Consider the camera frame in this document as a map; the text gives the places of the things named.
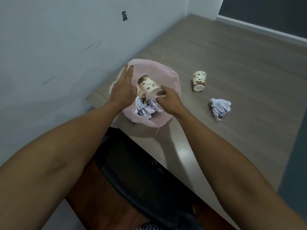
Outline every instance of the person's left arm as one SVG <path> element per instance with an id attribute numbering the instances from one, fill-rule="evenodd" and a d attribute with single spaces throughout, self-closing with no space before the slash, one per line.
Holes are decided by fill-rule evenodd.
<path id="1" fill-rule="evenodd" d="M 102 107 L 28 143 L 0 168 L 2 229 L 41 229 L 78 181 L 116 115 L 136 98 L 127 65 Z"/>

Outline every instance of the reddish brown floor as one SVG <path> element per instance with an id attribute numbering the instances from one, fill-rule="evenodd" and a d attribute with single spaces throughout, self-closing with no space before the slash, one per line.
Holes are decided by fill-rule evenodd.
<path id="1" fill-rule="evenodd" d="M 94 162 L 66 199 L 87 230 L 133 230 L 149 221 L 117 193 Z M 204 229 L 234 230 L 201 199 L 195 211 Z"/>

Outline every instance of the pink trash bag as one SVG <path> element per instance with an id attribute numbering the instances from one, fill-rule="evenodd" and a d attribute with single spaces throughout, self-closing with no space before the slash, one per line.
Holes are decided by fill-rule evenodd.
<path id="1" fill-rule="evenodd" d="M 179 96 L 181 95 L 179 78 L 174 70 L 152 60 L 133 59 L 128 63 L 128 67 L 131 65 L 134 65 L 132 85 L 137 86 L 138 79 L 147 74 L 149 78 L 156 82 L 157 85 L 165 85 L 173 88 L 179 94 Z M 122 71 L 123 69 L 118 74 L 117 80 L 110 86 L 109 94 L 111 94 L 113 85 L 120 78 Z M 172 115 L 163 111 L 161 113 L 153 113 L 151 119 L 147 119 L 135 113 L 135 101 L 131 106 L 127 107 L 122 112 L 130 121 L 134 123 L 143 123 L 149 127 L 162 127 L 173 117 Z"/>

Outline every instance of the table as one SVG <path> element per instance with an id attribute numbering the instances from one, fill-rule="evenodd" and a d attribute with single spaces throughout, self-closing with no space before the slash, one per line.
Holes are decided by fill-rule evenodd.
<path id="1" fill-rule="evenodd" d="M 278 189 L 307 107 L 306 48 L 189 15 L 135 58 L 175 70 L 186 108 L 241 151 Z M 200 70 L 207 73 L 206 87 L 195 92 L 191 79 Z M 86 100 L 102 106 L 117 74 Z M 232 102 L 219 123 L 209 110 L 211 98 Z M 123 113 L 114 124 L 237 227 L 220 206 L 175 118 L 157 133 L 156 128 L 130 122 Z"/>

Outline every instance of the person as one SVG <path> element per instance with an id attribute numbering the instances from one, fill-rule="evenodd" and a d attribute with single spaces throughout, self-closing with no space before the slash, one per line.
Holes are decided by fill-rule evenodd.
<path id="1" fill-rule="evenodd" d="M 36 138 L 0 168 L 0 226 L 41 229 L 78 181 L 118 113 L 137 93 L 127 65 L 109 101 Z M 198 164 L 221 206 L 241 229 L 307 229 L 257 168 L 197 120 L 171 88 L 161 86 L 160 106 L 182 126 Z"/>

